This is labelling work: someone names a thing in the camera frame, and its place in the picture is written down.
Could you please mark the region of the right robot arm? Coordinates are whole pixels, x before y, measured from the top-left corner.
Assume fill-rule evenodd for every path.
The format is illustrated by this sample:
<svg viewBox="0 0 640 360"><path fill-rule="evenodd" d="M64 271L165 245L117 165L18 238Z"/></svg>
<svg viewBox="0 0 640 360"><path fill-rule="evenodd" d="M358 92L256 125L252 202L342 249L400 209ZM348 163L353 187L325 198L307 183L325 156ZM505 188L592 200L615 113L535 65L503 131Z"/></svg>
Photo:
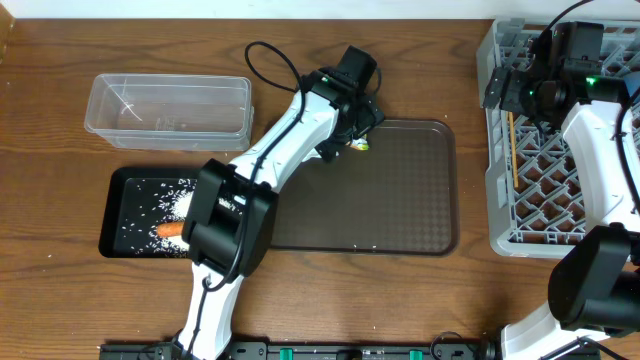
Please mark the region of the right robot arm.
<svg viewBox="0 0 640 360"><path fill-rule="evenodd" d="M486 109L550 121L578 173L586 235L555 266L546 302L505 326L484 359L558 359L639 330L639 156L632 107L638 89L602 75L604 27L553 20L531 44L526 70L497 68Z"/></svg>

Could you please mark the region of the wooden chopstick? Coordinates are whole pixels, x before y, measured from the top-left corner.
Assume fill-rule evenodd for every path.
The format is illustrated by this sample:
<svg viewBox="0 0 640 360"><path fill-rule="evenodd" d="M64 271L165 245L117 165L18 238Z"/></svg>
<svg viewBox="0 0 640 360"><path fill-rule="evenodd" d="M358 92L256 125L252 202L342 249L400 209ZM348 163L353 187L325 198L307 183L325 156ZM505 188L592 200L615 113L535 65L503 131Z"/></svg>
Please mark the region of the wooden chopstick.
<svg viewBox="0 0 640 360"><path fill-rule="evenodd" d="M512 168L512 176L513 176L513 187L514 190L519 187L519 176L518 176L518 167L517 167L517 152L516 152L516 136L515 136L515 121L514 121L514 113L507 112L507 119L509 125L509 135L510 135L510 149L511 149L511 168Z"/></svg>

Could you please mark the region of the dark blue plate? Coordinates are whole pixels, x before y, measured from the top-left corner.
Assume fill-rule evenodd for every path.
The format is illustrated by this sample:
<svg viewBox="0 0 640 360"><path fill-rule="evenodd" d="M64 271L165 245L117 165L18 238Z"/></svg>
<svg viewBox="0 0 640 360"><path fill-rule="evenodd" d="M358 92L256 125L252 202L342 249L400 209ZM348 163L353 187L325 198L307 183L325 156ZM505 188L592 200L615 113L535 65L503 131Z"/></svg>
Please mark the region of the dark blue plate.
<svg viewBox="0 0 640 360"><path fill-rule="evenodd" d="M629 97L639 89L640 87L640 72L630 72L622 77L626 86Z"/></svg>

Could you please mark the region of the pile of white rice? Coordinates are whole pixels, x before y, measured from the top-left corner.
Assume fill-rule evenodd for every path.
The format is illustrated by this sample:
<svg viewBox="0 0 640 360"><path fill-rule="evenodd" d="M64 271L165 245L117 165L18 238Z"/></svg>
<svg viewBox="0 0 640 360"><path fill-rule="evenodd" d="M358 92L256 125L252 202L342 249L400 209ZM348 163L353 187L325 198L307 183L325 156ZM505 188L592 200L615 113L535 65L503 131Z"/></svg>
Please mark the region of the pile of white rice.
<svg viewBox="0 0 640 360"><path fill-rule="evenodd" d="M181 235L161 238L156 227L186 219L195 185L193 179L127 180L116 225L115 249L133 257L184 258L189 245Z"/></svg>

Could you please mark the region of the orange carrot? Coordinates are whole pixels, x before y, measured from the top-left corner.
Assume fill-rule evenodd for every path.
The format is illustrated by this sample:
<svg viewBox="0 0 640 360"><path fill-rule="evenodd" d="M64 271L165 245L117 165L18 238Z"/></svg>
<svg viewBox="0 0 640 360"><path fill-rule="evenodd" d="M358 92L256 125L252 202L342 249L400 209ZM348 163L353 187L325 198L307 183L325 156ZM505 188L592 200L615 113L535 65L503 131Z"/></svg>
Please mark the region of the orange carrot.
<svg viewBox="0 0 640 360"><path fill-rule="evenodd" d="M160 224L156 227L156 234L161 238L180 236L184 227L183 222Z"/></svg>

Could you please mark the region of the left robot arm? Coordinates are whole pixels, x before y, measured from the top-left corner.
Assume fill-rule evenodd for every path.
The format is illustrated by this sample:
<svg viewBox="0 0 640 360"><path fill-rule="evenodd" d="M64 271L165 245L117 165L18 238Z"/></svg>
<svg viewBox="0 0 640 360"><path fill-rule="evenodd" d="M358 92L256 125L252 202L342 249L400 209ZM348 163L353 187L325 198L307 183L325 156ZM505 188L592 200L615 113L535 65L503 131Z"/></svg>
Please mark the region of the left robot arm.
<svg viewBox="0 0 640 360"><path fill-rule="evenodd" d="M296 169L332 161L384 120L367 90L381 71L364 50L350 46L337 65L294 77L293 100L276 124L229 164L212 159L198 174L181 232L193 286L177 359L216 359L228 346L241 284L270 247L279 194Z"/></svg>

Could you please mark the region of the yellow green snack wrapper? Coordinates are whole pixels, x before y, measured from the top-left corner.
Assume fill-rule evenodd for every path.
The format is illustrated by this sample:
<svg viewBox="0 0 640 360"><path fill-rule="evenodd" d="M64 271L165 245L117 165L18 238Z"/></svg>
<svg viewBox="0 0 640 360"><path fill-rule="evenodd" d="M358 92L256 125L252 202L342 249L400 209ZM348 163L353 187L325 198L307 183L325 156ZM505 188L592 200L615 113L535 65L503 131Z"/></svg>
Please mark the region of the yellow green snack wrapper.
<svg viewBox="0 0 640 360"><path fill-rule="evenodd" d="M355 150L358 151L368 151L369 150L369 143L367 140L367 136L363 135L362 137L358 138L358 139L352 139L349 143L349 146Z"/></svg>

